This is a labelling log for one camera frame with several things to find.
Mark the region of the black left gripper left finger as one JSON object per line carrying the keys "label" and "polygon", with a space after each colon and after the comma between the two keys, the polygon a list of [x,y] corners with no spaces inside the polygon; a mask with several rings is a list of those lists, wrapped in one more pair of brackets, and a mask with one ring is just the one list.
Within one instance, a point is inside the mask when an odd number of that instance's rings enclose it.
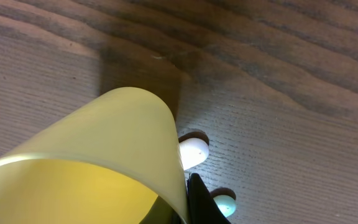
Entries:
{"label": "black left gripper left finger", "polygon": [[139,224],[172,224],[174,210],[163,198],[157,197],[146,216]]}

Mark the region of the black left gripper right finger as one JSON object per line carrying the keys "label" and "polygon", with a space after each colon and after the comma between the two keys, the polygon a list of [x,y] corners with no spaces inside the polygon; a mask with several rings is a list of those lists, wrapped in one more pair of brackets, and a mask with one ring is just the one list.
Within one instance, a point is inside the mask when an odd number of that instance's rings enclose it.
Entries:
{"label": "black left gripper right finger", "polygon": [[188,209],[192,224],[231,224],[219,210],[199,174],[190,175],[187,187]]}

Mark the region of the mint green plastic spoon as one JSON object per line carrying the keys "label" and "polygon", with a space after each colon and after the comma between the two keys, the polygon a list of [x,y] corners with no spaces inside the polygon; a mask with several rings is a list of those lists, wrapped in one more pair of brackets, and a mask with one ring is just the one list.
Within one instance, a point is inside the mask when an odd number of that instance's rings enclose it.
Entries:
{"label": "mint green plastic spoon", "polygon": [[234,214],[237,205],[236,201],[229,195],[218,195],[213,198],[220,212],[227,218]]}

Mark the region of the yellow plastic cup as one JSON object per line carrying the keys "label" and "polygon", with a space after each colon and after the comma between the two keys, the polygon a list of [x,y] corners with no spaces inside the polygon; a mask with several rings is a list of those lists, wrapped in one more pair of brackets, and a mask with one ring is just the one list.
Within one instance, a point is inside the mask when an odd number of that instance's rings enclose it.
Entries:
{"label": "yellow plastic cup", "polygon": [[0,223],[139,223],[157,197],[188,223],[169,107],[118,88],[0,158]]}

